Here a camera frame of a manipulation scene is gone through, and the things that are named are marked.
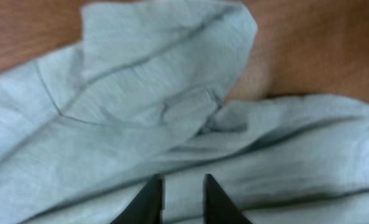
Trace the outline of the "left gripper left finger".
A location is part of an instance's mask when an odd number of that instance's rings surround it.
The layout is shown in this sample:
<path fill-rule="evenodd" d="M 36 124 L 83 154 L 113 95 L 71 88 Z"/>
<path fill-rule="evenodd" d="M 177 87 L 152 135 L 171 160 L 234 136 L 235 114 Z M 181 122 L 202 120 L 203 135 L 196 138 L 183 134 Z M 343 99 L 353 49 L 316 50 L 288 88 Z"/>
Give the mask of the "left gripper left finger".
<path fill-rule="evenodd" d="M 155 174 L 110 224 L 161 224 L 164 179 Z"/>

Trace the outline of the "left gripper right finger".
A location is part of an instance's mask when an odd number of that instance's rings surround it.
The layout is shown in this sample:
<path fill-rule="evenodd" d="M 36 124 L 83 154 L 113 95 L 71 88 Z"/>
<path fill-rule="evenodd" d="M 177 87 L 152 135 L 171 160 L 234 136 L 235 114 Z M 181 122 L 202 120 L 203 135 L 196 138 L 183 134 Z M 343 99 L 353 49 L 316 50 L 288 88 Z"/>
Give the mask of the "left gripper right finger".
<path fill-rule="evenodd" d="M 253 224 L 231 201 L 212 174 L 203 182 L 204 224 Z"/>

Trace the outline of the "light blue t-shirt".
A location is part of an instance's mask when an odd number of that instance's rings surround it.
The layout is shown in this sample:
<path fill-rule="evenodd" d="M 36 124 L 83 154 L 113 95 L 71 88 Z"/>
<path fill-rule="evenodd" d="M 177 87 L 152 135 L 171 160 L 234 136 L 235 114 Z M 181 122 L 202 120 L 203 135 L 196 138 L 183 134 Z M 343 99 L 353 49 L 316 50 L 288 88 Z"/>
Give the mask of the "light blue t-shirt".
<path fill-rule="evenodd" d="M 202 222 L 212 174 L 255 223 L 369 223 L 369 104 L 225 103 L 258 30 L 230 1 L 103 2 L 82 39 L 0 73 L 0 223 L 109 223 L 155 174 Z"/>

